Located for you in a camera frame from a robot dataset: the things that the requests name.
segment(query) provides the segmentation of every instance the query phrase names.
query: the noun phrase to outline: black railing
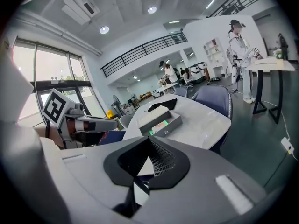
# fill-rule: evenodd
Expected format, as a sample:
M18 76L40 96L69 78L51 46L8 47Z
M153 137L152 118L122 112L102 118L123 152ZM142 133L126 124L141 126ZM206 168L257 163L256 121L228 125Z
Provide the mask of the black railing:
M226 0L209 17L234 15L259 0Z
M108 64L104 65L101 69L103 70L105 76L108 77L122 67L129 65L130 63L140 59L141 57L147 56L148 54L161 50L163 48L175 44L180 44L186 41L187 39L182 32L163 36L150 42L144 43L138 47L135 47L130 51L127 51Z

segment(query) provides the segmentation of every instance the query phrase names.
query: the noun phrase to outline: power strip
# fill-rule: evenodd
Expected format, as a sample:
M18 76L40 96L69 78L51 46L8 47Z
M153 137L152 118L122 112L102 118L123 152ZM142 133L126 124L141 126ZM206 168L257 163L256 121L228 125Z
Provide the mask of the power strip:
M285 147L289 154L292 154L294 152L294 147L286 137L281 140L281 144Z

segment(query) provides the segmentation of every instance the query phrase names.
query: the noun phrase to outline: gray floor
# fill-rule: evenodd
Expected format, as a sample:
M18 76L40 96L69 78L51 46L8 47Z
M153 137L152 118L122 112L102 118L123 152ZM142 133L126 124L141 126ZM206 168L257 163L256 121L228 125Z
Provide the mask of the gray floor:
M278 73L273 71L265 73L263 79L262 100L278 104ZM299 71L283 72L284 97L283 114L287 129L291 138L291 144L295 148L295 157L299 158ZM188 91L188 97L207 82L197 84ZM230 79L223 78L212 84L229 85ZM254 77L253 94L256 96L257 78ZM236 84L227 88L236 88ZM242 81L238 84L239 92L243 91ZM283 160L286 150L281 145L283 137L287 137L285 124L280 117L276 125L268 114L268 111L258 115L252 115L253 104L243 101L243 95L232 95L233 120L226 143L221 147L221 155L264 186L273 174L279 163ZM292 155L287 155L281 166L265 186L267 192L286 184L297 161Z

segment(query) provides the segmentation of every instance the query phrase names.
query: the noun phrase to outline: tree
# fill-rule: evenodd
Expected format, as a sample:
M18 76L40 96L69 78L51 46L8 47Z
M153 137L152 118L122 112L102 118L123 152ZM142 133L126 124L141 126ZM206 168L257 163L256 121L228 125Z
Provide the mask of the tree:
M75 80L85 80L84 76L77 76L76 74L74 74L74 78ZM60 80L73 80L71 78L71 76L67 76L66 78L64 78L64 76L60 77ZM85 92L85 87L79 87L80 93ZM64 95L75 95L76 92L75 91L64 91Z

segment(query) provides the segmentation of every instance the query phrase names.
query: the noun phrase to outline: ceiling light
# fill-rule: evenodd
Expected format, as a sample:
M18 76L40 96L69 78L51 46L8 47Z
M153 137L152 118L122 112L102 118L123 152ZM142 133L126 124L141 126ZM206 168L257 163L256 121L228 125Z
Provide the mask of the ceiling light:
M107 26L103 26L100 29L101 34L106 34L108 31L109 31L109 27L107 27Z
M210 2L210 4L206 7L206 9L208 9L208 8L213 4L213 2L215 2L215 0L212 0L212 1Z
M178 20L178 21L170 21L169 24L179 23L179 22L180 22L180 20Z
M153 14L157 11L157 8L155 6L149 7L148 12L149 14Z

